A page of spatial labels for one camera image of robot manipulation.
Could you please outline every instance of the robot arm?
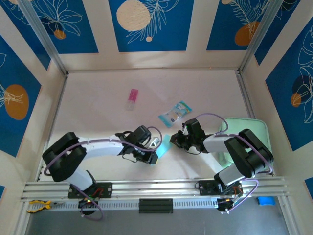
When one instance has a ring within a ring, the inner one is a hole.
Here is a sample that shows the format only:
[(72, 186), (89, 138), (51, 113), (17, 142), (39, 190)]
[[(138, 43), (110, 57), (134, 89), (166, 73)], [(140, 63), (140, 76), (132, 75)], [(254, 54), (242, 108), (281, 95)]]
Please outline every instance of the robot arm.
[(132, 154), (137, 161), (155, 164), (158, 160), (155, 151), (146, 152), (126, 144), (127, 142), (141, 149), (147, 149), (143, 143), (150, 139), (151, 132), (145, 126), (139, 126), (133, 132), (117, 133), (106, 138), (107, 141), (79, 138), (73, 132), (69, 132), (44, 152), (43, 160), (48, 165), (65, 149), (77, 145), (52, 164), (49, 171), (55, 182), (66, 181), (86, 194), (92, 194), (97, 189), (97, 185), (88, 171), (79, 168), (83, 160), (105, 155)]
[[(179, 130), (171, 137), (171, 143), (178, 148), (188, 151), (193, 146), (202, 153), (230, 153), (234, 164), (214, 176), (215, 181), (221, 186), (221, 192), (242, 178), (253, 177), (266, 167), (264, 161), (253, 150), (246, 151), (249, 146), (237, 137), (223, 134), (206, 135), (195, 118), (183, 123), (182, 128), (183, 131)], [(273, 162), (272, 153), (251, 130), (245, 129), (238, 135), (251, 144), (268, 163)]]

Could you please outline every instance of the light green cushion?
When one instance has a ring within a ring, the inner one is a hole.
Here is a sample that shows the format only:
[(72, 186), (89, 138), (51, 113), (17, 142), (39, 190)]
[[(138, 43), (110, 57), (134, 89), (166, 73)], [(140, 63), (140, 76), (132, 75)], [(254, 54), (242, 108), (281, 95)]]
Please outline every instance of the light green cushion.
[[(272, 151), (269, 141), (268, 127), (263, 121), (248, 118), (228, 117), (225, 119), (228, 123), (228, 130), (225, 134), (238, 134), (244, 129), (250, 129), (260, 141)], [(225, 130), (226, 124), (223, 122), (220, 130)], [(219, 153), (220, 165), (226, 168), (234, 163), (229, 153)]]

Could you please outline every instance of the metal frame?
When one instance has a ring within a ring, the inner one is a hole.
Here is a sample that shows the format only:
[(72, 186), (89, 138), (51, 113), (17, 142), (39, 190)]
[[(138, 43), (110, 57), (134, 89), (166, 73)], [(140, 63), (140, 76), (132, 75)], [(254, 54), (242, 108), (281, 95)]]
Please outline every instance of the metal frame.
[(245, 70), (245, 67), (254, 56), (283, 2), (284, 0), (272, 0), (269, 4), (264, 16), (262, 17), (260, 25), (246, 50), (246, 54), (241, 62), (241, 65), (238, 68), (240, 74)]
[[(49, 56), (56, 63), (59, 70), (67, 75), (66, 69), (57, 53), (55, 46), (49, 38), (47, 32), (43, 28), (38, 16), (36, 15), (31, 4), (27, 0), (18, 0), (21, 11), (24, 13), (26, 19), (29, 21), (37, 37), (47, 50)], [(247, 51), (242, 60), (238, 71), (236, 72), (238, 84), (245, 102), (245, 106), (250, 118), (255, 118), (255, 113), (249, 94), (246, 88), (242, 72), (246, 68), (249, 61), (253, 58), (254, 53), (264, 38), (271, 22), (273, 21), (277, 11), (279, 10), (283, 0), (272, 1), (265, 15), (263, 16), (262, 23), (256, 31)], [(62, 97), (65, 91), (67, 77), (62, 87), (59, 101), (57, 104), (55, 116), (52, 121), (50, 133), (45, 145), (45, 149), (49, 143), (55, 119), (58, 114)], [(56, 182), (40, 182), (39, 175), (43, 170), (43, 161), (37, 169), (38, 182), (29, 182), (25, 185), (22, 194), (20, 207), (20, 216), (18, 223), (15, 227), (13, 234), (24, 234), (29, 221), (29, 214), (26, 211), (35, 206), (30, 206), (29, 201), (33, 199), (43, 200), (63, 200), (64, 206), (52, 209), (51, 211), (65, 211), (65, 210), (78, 210), (76, 207), (79, 199), (68, 199), (67, 194), (69, 185), (67, 183)], [(256, 177), (260, 181), (259, 187), (252, 196), (277, 196), (287, 228), (292, 235), (300, 235), (301, 230), (297, 226), (297, 217), (292, 211), (292, 203), (288, 195), (289, 188), (288, 182), (284, 177), (272, 176), (259, 176)], [(211, 208), (216, 207), (216, 199), (223, 198), (219, 195), (216, 196), (200, 196), (199, 191), (195, 188), (195, 184), (199, 180), (212, 180), (212, 179), (186, 179), (186, 180), (141, 180), (141, 181), (111, 181), (113, 183), (113, 191), (111, 199), (101, 200), (102, 208), (104, 210), (137, 210), (139, 198), (173, 198), (174, 206), (179, 208)], [(254, 183), (243, 182), (244, 196), (254, 188)]]
[(31, 3), (28, 0), (18, 0), (18, 5), (21, 12), (24, 14), (25, 18), (29, 22), (31, 28), (35, 32), (37, 38), (47, 51), (50, 58), (54, 61), (59, 71), (63, 75), (67, 75), (67, 70), (61, 61), (59, 53), (55, 48), (51, 38), (49, 37), (47, 31), (45, 30), (45, 27), (41, 23)]
[[(52, 119), (52, 124), (51, 124), (50, 130), (49, 130), (48, 138), (47, 138), (47, 140), (45, 142), (45, 146), (44, 146), (43, 152), (48, 149), (48, 145), (49, 145), (49, 142), (50, 142), (50, 139), (51, 139), (51, 136), (52, 136), (52, 132), (54, 130), (55, 121), (56, 121), (56, 118), (57, 118), (59, 110), (60, 110), (60, 106), (61, 106), (62, 98), (63, 98), (63, 95), (64, 95), (65, 87), (67, 85), (67, 79), (68, 79), (68, 75), (64, 79), (64, 82), (63, 82), (63, 85), (62, 85), (62, 88), (61, 88), (61, 92), (59, 94), (58, 103), (57, 103), (57, 106), (55, 108), (54, 116), (53, 116), (53, 119)], [(39, 165), (38, 165), (38, 168), (37, 168), (37, 171), (36, 171), (36, 176), (35, 176), (35, 181), (36, 182), (40, 180), (40, 176), (41, 176), (43, 167), (44, 167), (44, 162), (43, 162), (43, 159), (40, 158), (40, 162), (39, 162)]]
[[(284, 196), (289, 195), (288, 182), (284, 177), (259, 176), (255, 177), (260, 184), (253, 196)], [(174, 209), (185, 208), (216, 208), (217, 198), (224, 196), (200, 196), (195, 184), (199, 180), (213, 179), (186, 179), (186, 180), (130, 180), (112, 182), (112, 198), (101, 199), (103, 210), (137, 210), (140, 198), (173, 198)], [(255, 186), (253, 182), (242, 182), (244, 196)], [(24, 234), (29, 221), (29, 209), (36, 209), (28, 202), (34, 199), (64, 201), (62, 206), (50, 211), (77, 211), (80, 199), (68, 199), (68, 183), (56, 182), (29, 182), (25, 185), (20, 202), (21, 213), (19, 222), (13, 234)]]

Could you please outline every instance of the white wall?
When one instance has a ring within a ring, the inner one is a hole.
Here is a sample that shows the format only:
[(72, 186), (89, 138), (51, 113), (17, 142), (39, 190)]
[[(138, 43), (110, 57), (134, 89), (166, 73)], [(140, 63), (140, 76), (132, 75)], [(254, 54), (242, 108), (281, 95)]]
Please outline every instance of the white wall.
[(206, 51), (220, 0), (195, 0), (187, 51), (118, 52), (109, 2), (83, 0), (99, 53), (62, 54), (69, 71), (132, 68), (237, 68), (245, 50)]
[(25, 182), (33, 180), (37, 170), (64, 77), (53, 63), (48, 71), (44, 69), (2, 8), (0, 35), (42, 85), (17, 157), (0, 151), (0, 185), (6, 188), (0, 204), (0, 233), (5, 235), (12, 233), (17, 221)]
[(312, 0), (301, 0), (262, 64), (257, 66), (253, 59), (244, 73), (256, 116), (269, 128), (276, 171), (291, 183), (294, 209), (301, 218), (300, 227), (305, 235), (313, 234), (313, 201), (304, 184), (305, 179), (313, 177), (313, 142), (294, 152), (291, 150), (265, 80), (312, 17)]

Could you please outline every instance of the black mounting plate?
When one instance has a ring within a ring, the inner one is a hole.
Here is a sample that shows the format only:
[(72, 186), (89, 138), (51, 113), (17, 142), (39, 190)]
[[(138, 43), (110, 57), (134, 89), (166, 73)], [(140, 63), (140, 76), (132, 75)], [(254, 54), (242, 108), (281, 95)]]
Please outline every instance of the black mounting plate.
[(198, 185), (196, 189), (200, 191), (200, 196), (233, 195), (233, 187), (242, 187), (239, 181), (236, 181), (221, 192), (219, 184), (215, 180), (200, 180)]
[[(99, 198), (111, 198), (112, 194), (112, 183), (97, 183), (98, 188), (103, 188), (103, 192), (101, 195), (98, 195)], [(84, 199), (85, 196), (82, 195), (80, 192), (78, 192), (75, 188), (72, 186), (69, 187), (68, 191), (68, 198), (70, 199)]]

